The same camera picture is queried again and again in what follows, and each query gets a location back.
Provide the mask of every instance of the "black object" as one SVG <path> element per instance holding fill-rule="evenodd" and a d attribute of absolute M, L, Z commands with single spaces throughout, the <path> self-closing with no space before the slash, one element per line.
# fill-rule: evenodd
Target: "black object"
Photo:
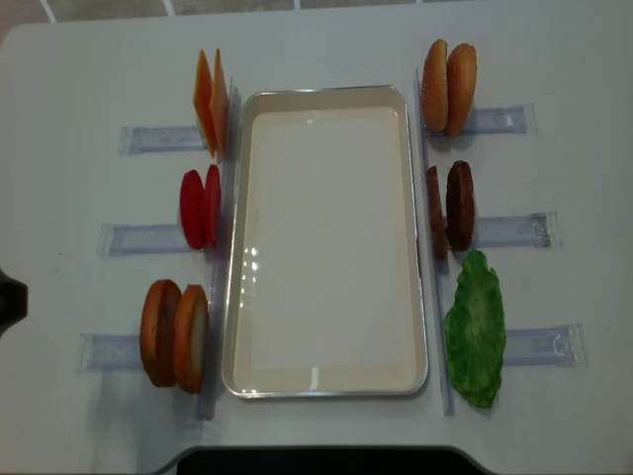
<path fill-rule="evenodd" d="M 200 450 L 178 463 L 178 475 L 266 473 L 486 473 L 450 448 L 271 448 Z"/>
<path fill-rule="evenodd" d="M 29 288 L 0 269 L 0 336 L 27 315 Z"/>

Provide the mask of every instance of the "table surface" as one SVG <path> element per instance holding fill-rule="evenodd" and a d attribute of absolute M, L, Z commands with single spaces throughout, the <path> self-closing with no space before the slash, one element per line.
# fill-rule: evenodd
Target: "table surface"
<path fill-rule="evenodd" d="M 146 473 L 194 447 L 297 444 L 452 446 L 498 472 L 633 471 L 632 16 L 625 1 L 490 1 L 14 31 L 0 49 L 0 265 L 31 301 L 0 343 L 0 472 Z M 559 212 L 560 249 L 489 259 L 508 327 L 582 323 L 587 366 L 505 368 L 492 411 L 456 397 L 445 417 L 424 259 L 430 372 L 414 397 L 243 402 L 221 391 L 216 418 L 202 423 L 195 398 L 155 389 L 142 372 L 76 371 L 81 333 L 137 332 L 154 279 L 209 284 L 200 255 L 96 253 L 104 222 L 173 223 L 180 177 L 208 166 L 203 152 L 117 153 L 123 125 L 193 123 L 199 48 L 222 49 L 242 98 L 392 84 L 413 110 L 414 71 L 440 37 L 476 46 L 479 107 L 535 105 L 538 134 L 515 153 L 491 138 L 470 143 L 497 164 L 476 177 L 478 206 L 491 216 Z M 425 214 L 415 140 L 412 152 Z"/>

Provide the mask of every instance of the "green lettuce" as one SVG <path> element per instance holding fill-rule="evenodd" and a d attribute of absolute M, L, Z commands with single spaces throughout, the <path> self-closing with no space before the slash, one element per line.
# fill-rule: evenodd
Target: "green lettuce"
<path fill-rule="evenodd" d="M 472 250 L 457 278 L 455 303 L 444 319 L 448 376 L 473 406 L 489 409 L 501 385 L 505 350 L 503 302 L 497 273 Z"/>

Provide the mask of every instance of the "metal tray rim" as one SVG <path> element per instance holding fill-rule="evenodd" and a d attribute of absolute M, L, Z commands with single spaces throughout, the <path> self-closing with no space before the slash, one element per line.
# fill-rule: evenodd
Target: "metal tray rim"
<path fill-rule="evenodd" d="M 322 92 L 333 92 L 333 91 L 344 91 L 344 90 L 358 90 L 358 89 L 377 89 L 377 88 L 388 88 L 395 91 L 403 100 L 405 104 L 405 124 L 407 127 L 407 153 L 408 153 L 408 172 L 410 178 L 410 187 L 411 187 L 411 200 L 413 207 L 413 224 L 415 230 L 414 242 L 415 242 L 415 268 L 417 273 L 417 289 L 419 293 L 419 303 L 420 303 L 420 318 L 421 318 L 421 332 L 424 343 L 424 358 L 425 365 L 424 371 L 422 372 L 419 381 L 416 381 L 415 384 L 406 390 L 403 391 L 267 391 L 267 392 L 241 392 L 229 384 L 229 381 L 226 377 L 226 365 L 224 362 L 222 363 L 222 381 L 226 387 L 226 389 L 243 400 L 261 400 L 261 399 L 295 399 L 295 398 L 324 398 L 324 397 L 338 397 L 338 398 L 354 398 L 354 397 L 380 397 L 380 396 L 410 396 L 417 391 L 419 391 L 428 378 L 429 372 L 429 361 L 428 361 L 428 340 L 426 337 L 426 318 L 424 311 L 424 298 L 422 291 L 422 279 L 420 273 L 420 251 L 419 251 L 419 232 L 418 232 L 418 220 L 417 220 L 417 206 L 415 205 L 415 186 L 413 181 L 413 161 L 412 161 L 412 150 L 411 150 L 411 136 L 410 136 L 410 122 L 408 119 L 408 105 L 407 98 L 403 95 L 403 93 L 395 86 L 384 84 L 384 85 L 368 85 L 368 86 L 350 86 L 350 87 L 335 87 L 335 88 L 324 88 L 324 89 L 292 89 L 292 90 L 282 90 L 282 91 L 261 91 L 251 95 L 246 103 L 244 104 L 243 112 L 248 110 L 248 106 L 257 97 L 260 96 L 269 96 L 269 95 L 283 95 L 283 94 L 311 94 L 311 93 L 322 93 Z M 225 313 L 225 325 L 224 325 L 224 334 L 223 334 L 223 360 L 225 356 L 226 347 L 228 345 L 226 339 L 226 324 L 228 322 L 228 307 L 230 301 L 230 275 L 232 274 L 233 261 L 234 261 L 234 249 L 235 249 L 235 223 L 237 220 L 237 197 L 239 196 L 239 179 L 240 179 L 240 168 L 241 168 L 241 159 L 244 151 L 244 127 L 243 124 L 240 124 L 239 127 L 240 132 L 240 140 L 239 140 L 239 164 L 237 165 L 237 171 L 235 174 L 235 186 L 233 189 L 233 196 L 235 197 L 234 214 L 233 214 L 233 228 L 232 228 L 232 236 L 231 236 L 231 250 L 230 250 L 230 259 L 228 262 L 229 269 L 229 280 L 226 285 L 226 313 Z"/>

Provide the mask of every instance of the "white tray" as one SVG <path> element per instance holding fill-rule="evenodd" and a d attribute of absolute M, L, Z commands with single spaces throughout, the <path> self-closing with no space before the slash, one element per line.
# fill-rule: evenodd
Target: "white tray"
<path fill-rule="evenodd" d="M 240 161 L 226 386 L 244 398 L 417 390 L 428 365 L 403 96 L 257 94 Z"/>

